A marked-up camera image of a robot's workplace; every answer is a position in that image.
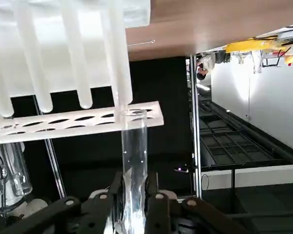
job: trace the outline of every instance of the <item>rack hole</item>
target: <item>rack hole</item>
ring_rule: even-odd
[[[41,121],[41,122],[28,123],[28,124],[25,124],[23,127],[35,126],[35,125],[40,124],[40,123],[43,123],[43,122]]]
[[[94,118],[94,116],[85,116],[85,117],[77,118],[77,119],[75,119],[75,121],[83,121],[83,120],[88,120],[91,118]]]
[[[105,125],[105,124],[111,124],[111,123],[114,123],[114,122],[99,123],[97,125]]]
[[[114,117],[114,114],[107,114],[107,115],[102,116],[102,118],[108,118],[108,117]]]
[[[85,126],[84,125],[76,125],[76,126],[68,127],[66,129],[69,129],[69,128],[82,128],[82,127],[85,127]]]
[[[55,120],[55,121],[49,122],[49,124],[62,123],[62,122],[65,122],[65,121],[68,121],[68,119],[67,119],[67,118],[65,118],[65,119],[58,119],[58,120]]]

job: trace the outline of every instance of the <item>metal frame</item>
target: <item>metal frame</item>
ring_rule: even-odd
[[[193,143],[195,161],[195,192],[197,198],[202,198],[201,184],[201,153],[200,153],[200,125],[199,125],[199,103],[198,91],[196,88],[196,55],[190,57],[190,77],[192,93],[192,122],[193,122]]]
[[[36,108],[37,114],[42,116],[43,113],[38,107],[37,99],[35,96],[34,96],[34,103],[35,103],[35,108]],[[47,151],[48,151],[48,156],[49,156],[51,168],[53,171],[55,183],[58,188],[59,196],[60,196],[60,198],[64,198],[64,197],[66,197],[66,191],[65,191],[63,180],[62,180],[62,175],[60,172],[58,160],[57,160],[55,150],[53,147],[53,142],[51,139],[45,139],[44,143],[45,143],[45,147],[47,148]]]

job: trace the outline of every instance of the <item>black surface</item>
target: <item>black surface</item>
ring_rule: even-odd
[[[190,193],[187,174],[174,171],[191,161],[192,144],[188,110],[185,58],[167,58],[130,64],[133,103],[159,101],[164,126],[148,129],[148,168],[159,172],[161,188]],[[110,87],[92,89],[93,107],[113,106]],[[81,110],[76,91],[52,94],[52,113]],[[35,115],[32,97],[15,98],[15,117]],[[120,132],[53,140],[67,195],[86,199],[106,188],[122,170]],[[25,160],[33,194],[57,200],[44,141],[25,143]]]

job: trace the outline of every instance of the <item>metal rod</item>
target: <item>metal rod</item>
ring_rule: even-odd
[[[265,218],[265,217],[291,217],[291,216],[293,216],[293,211],[227,214],[226,216],[231,219]]]
[[[221,146],[217,146],[217,147],[209,147],[209,149],[222,149]]]
[[[36,97],[34,96],[34,103],[35,103],[35,108],[36,108],[36,112],[38,115],[43,115],[43,113],[41,112],[41,110],[38,107],[38,103],[36,100]],[[51,168],[53,171],[53,176],[55,179],[55,183],[57,185],[58,188],[58,192],[59,192],[59,196],[60,198],[64,198],[66,197],[66,192],[65,192],[65,187],[64,187],[64,183],[62,180],[62,176],[61,176],[61,172],[60,172],[60,168],[59,168],[59,164],[55,155],[55,151],[54,151],[54,147],[53,147],[53,142],[51,139],[45,139],[44,140],[45,146],[47,148],[48,151],[48,156],[49,156],[49,160],[51,163]]]
[[[213,138],[217,141],[217,143],[226,151],[226,153],[228,154],[228,156],[232,159],[233,162],[236,162],[234,160],[234,158],[232,157],[232,155],[229,153],[229,151],[220,143],[220,141],[214,136],[212,135]]]
[[[253,161],[253,162],[240,162],[231,164],[221,164],[221,165],[211,165],[202,167],[202,172],[207,171],[220,171],[220,170],[231,170],[231,169],[244,169],[244,168],[254,168],[254,167],[270,167],[279,166],[282,164],[284,159],[273,159],[267,161]]]
[[[231,141],[231,142],[233,142],[237,147],[239,147],[241,150],[242,150],[242,152],[245,154],[245,156],[250,160],[250,161],[252,161],[252,157],[248,154],[248,152],[246,152],[245,151],[245,149],[243,149],[235,140],[233,140],[232,138],[230,138],[229,136],[228,136],[228,134],[225,134],[225,136]]]
[[[196,56],[190,57],[191,70],[191,92],[192,92],[192,121],[193,121],[193,141],[195,160],[195,191],[196,196],[202,198],[201,184],[201,154],[200,154],[200,126],[199,126],[199,104],[198,92],[196,88]]]
[[[150,43],[155,43],[155,40],[148,40],[148,41],[143,41],[143,42],[138,42],[138,43],[131,43],[127,44],[127,46],[132,46],[132,45],[143,45],[143,44],[150,44]]]
[[[235,213],[235,169],[231,170],[231,213]]]

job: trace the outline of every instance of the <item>screw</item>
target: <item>screw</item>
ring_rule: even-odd
[[[196,206],[196,202],[194,200],[187,201],[188,206]]]
[[[162,194],[157,194],[157,195],[155,195],[155,198],[156,198],[156,199],[163,199],[164,196],[163,196]]]
[[[102,194],[101,196],[100,196],[100,199],[106,199],[107,198],[107,195],[105,195],[105,194]]]
[[[74,201],[73,201],[73,200],[68,200],[68,201],[66,201],[66,203],[65,203],[66,206],[71,206],[71,205],[73,205],[73,204],[74,204]]]

